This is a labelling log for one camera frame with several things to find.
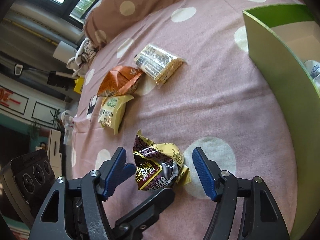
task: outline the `window frame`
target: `window frame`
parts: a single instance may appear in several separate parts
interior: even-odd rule
[[[48,12],[66,20],[67,22],[73,24],[79,29],[83,29],[83,23],[81,21],[76,20],[74,17],[70,16],[72,10],[76,7],[80,0],[64,0],[63,3],[59,3],[55,0],[25,0],[30,2],[42,9],[45,9]],[[99,0],[95,0],[92,5],[84,12],[81,16],[80,20],[84,20],[88,12],[91,8],[98,2]]]

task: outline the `mattress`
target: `mattress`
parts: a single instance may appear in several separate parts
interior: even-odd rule
[[[73,177],[98,169],[119,146],[127,150],[127,162],[134,163],[132,147],[141,129],[155,142],[175,143],[192,179],[175,187],[174,202],[143,233],[144,240],[203,238],[215,203],[205,195],[193,166],[195,147],[202,147],[210,160],[236,177],[261,176],[290,232],[297,203],[294,150],[276,98],[248,56],[242,10],[294,2],[300,0],[180,0],[105,42],[85,76],[74,118]],[[99,85],[111,68],[134,67],[134,56],[148,43],[186,59],[187,64],[160,88],[144,75],[114,135],[98,123]],[[119,185],[104,203],[110,225],[150,195],[138,190],[134,176]],[[238,201],[231,240],[237,239],[241,215]]]

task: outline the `green plant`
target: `green plant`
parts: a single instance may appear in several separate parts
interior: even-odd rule
[[[50,110],[50,114],[52,116],[52,120],[51,122],[53,122],[53,126],[56,130],[58,131],[63,131],[64,130],[64,126],[63,126],[63,123],[59,117],[59,115],[61,114],[60,113],[60,109],[56,110],[55,113],[52,113],[51,110]]]
[[[37,140],[39,137],[40,125],[37,120],[33,120],[28,127],[28,135],[30,139]]]

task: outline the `paper roll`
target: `paper roll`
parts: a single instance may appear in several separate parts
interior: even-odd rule
[[[64,63],[68,63],[68,60],[76,55],[76,52],[77,50],[74,47],[60,41],[52,56]]]

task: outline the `orange snack wrapper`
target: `orange snack wrapper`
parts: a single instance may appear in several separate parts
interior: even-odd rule
[[[138,81],[143,71],[130,66],[116,66],[104,77],[97,96],[117,97],[132,94],[138,87]]]

